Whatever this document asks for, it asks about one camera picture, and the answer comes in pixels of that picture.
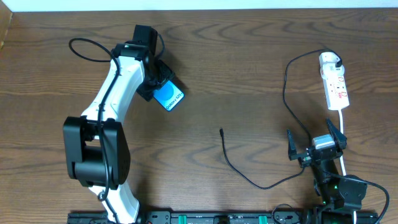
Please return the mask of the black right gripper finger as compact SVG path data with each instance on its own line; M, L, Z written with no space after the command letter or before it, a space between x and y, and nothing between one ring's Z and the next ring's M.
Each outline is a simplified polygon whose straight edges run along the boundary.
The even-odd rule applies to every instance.
M287 130L287 137L288 137L288 141L289 141L288 157L291 161L297 160L297 149L295 147L294 137L289 129Z
M329 133L335 141L334 147L337 150L342 151L347 146L347 137L331 122L329 118L326 119L326 125Z

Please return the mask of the blue Galaxy smartphone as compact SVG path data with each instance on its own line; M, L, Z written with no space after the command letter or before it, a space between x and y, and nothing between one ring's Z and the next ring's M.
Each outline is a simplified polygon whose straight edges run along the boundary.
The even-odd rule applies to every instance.
M184 93L171 81L154 91L154 98L167 111L172 111L184 98Z

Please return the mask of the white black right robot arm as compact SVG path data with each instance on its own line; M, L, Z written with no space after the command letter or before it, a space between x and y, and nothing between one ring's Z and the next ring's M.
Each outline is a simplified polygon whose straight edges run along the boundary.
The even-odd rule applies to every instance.
M368 185L355 175L339 175L335 160L343 155L347 138L329 119L326 124L329 133L315 138L302 153L297 152L293 135L287 130L289 159L297 160L302 168L311 168L315 192L323 201L304 212L302 222L353 223L353 213L361 209Z

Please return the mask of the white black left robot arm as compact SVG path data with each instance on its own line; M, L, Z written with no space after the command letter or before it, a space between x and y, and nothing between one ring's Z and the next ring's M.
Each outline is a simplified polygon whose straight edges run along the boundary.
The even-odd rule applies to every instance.
M133 37L106 50L108 75L93 102L63 124L68 175L94 192L113 223L134 223L139 201L127 182L131 156L123 122L135 94L150 101L174 72L157 54L161 35L137 25Z

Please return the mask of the white power strip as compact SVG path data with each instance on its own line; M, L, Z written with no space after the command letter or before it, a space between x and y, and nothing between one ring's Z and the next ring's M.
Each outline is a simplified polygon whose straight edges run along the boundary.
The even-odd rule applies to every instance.
M328 109L338 111L348 107L349 98L342 59L334 52L323 52L319 56L319 62Z

